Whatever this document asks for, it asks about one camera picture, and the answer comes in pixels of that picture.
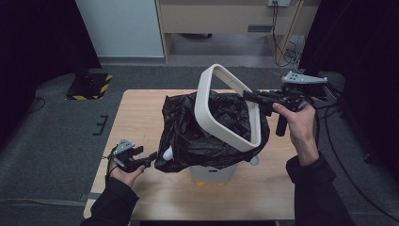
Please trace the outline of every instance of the gray floor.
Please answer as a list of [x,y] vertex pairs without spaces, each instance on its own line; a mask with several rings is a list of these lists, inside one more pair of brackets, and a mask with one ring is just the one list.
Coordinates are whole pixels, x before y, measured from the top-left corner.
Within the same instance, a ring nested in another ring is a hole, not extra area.
[[[293,39],[297,51],[303,45],[301,42]],[[253,89],[278,89],[279,76],[295,70],[295,64],[277,66],[270,46],[262,37],[214,34],[210,39],[198,39],[177,36],[167,64],[148,60],[104,64],[104,71],[114,78],[102,100],[65,101],[63,95],[73,80],[72,74],[41,85],[37,95],[43,99],[38,99],[31,107],[32,111],[38,111],[27,114],[0,153],[0,199],[69,203],[67,206],[0,204],[0,225],[78,225],[82,220],[81,205],[90,191],[122,92],[125,89],[195,89],[198,73],[214,63],[231,67],[231,71]],[[326,73],[326,76],[342,83],[336,73]],[[96,123],[103,121],[101,115],[109,115],[109,122],[102,136],[93,136],[99,130]],[[327,125],[337,155],[353,182],[378,206],[399,218],[398,184],[383,167],[363,162],[365,152],[340,114],[329,117]],[[319,148],[338,175],[334,185],[357,225],[399,225],[365,201],[351,185],[328,143],[323,122]],[[294,224],[283,221],[280,225]]]

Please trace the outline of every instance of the black garbage bag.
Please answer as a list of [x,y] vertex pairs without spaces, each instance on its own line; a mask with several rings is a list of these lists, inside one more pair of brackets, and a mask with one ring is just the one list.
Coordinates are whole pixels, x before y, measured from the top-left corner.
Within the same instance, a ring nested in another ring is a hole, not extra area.
[[[194,106],[197,93],[167,97],[162,109],[164,131],[161,136],[155,168],[163,172],[178,172],[190,166],[223,169],[240,161],[250,161],[269,139],[266,116],[261,114],[261,144],[247,152],[204,131],[197,123]],[[250,124],[245,100],[237,93],[216,93],[211,90],[209,110],[214,119],[237,135],[250,141]],[[173,159],[164,160],[164,152],[171,147]]]

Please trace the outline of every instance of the person's left hand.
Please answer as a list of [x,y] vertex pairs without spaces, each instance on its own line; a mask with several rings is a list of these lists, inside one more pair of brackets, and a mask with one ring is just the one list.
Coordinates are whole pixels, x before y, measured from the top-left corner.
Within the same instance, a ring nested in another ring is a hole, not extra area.
[[125,172],[121,170],[118,166],[117,163],[112,159],[111,160],[111,165],[110,165],[110,170],[111,170],[111,177],[125,183],[127,186],[132,188],[133,183],[135,182],[136,178],[141,175],[141,173],[144,172],[145,166],[140,166],[139,168],[136,169],[136,171],[133,172]]

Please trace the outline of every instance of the wall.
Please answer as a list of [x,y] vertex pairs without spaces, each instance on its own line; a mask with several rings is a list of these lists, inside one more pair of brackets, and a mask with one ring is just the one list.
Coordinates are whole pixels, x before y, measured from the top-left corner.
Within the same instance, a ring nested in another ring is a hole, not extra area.
[[98,57],[164,57],[153,0],[76,0]]

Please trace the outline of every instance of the black sleeve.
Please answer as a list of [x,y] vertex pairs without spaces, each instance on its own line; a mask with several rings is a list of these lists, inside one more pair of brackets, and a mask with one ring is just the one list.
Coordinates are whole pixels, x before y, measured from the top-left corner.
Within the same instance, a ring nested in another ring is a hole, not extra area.
[[137,201],[138,196],[129,186],[111,177],[103,194],[91,206],[91,217],[81,226],[126,226]]
[[355,225],[332,184],[336,175],[322,155],[304,167],[293,157],[286,169],[295,184],[296,226]]

